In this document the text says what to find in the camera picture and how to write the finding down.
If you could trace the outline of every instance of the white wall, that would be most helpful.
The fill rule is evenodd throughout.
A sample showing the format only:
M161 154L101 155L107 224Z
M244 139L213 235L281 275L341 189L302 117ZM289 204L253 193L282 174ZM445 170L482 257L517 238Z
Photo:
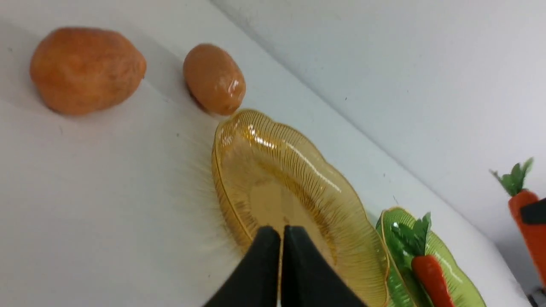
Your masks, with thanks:
M213 1L538 284L488 169L546 195L546 2Z

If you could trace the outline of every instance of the orange carrot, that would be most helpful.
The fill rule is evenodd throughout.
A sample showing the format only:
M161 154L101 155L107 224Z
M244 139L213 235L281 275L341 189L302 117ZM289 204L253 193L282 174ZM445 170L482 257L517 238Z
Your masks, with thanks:
M530 158L523 166L520 166L519 163L514 165L510 174L499 176L498 172L490 172L511 196L508 207L512 219L518 225L525 245L527 245L527 250L529 250L529 254L541 277L542 284L546 286L546 245L544 244L546 225L526 225L521 220L520 213L521 208L540 200L536 194L523 188L525 176L531 170L532 164L533 158Z
M426 237L430 231L430 212L422 219L416 220L413 227L399 224L393 228L393 232L405 245L413 259L411 268L413 274L425 288L427 294L435 307L455 307L446 278L440 263L434 255L426 255Z

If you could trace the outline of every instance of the black object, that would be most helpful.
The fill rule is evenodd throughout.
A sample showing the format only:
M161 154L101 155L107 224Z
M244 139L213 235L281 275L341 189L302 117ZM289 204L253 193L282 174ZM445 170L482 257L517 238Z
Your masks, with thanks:
M522 207L521 221L528 225L546 224L546 198Z
M280 236L260 227L247 254L204 307L277 305ZM285 226L283 307L366 307L327 264L303 227Z
M521 221L527 225L544 225L546 224L546 198L521 207L519 209L521 214ZM538 307L535 296L540 294L546 297L546 290L541 287L537 287L533 292L527 294L527 299L532 307Z
M542 297L546 297L546 289L537 287L533 292L530 294L527 294L527 299L529 300L529 303L531 303L531 307L538 307L538 303L535 300L535 295L540 294Z

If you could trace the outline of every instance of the orange potato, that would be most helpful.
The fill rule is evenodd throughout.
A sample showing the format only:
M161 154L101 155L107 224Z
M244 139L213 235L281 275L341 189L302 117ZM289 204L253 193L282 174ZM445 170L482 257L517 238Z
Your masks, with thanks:
M34 51L30 75L44 103L66 115L85 115L120 104L138 88L146 59L121 34L63 27Z
M245 78L220 47L197 45L184 59L182 70L190 93L206 110L231 115L240 107L246 93Z

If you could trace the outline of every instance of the white table surface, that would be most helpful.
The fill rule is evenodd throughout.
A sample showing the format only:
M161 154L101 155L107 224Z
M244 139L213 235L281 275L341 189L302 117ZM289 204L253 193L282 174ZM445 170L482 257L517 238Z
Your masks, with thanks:
M148 72L117 108L82 118L47 110L28 77L39 39L65 25L125 34ZM493 244L202 0L0 3L0 302L8 307L200 306L240 259L210 176L218 119L182 86L187 51L227 49L243 106L306 134L375 219L396 205L432 211L488 306L528 306Z

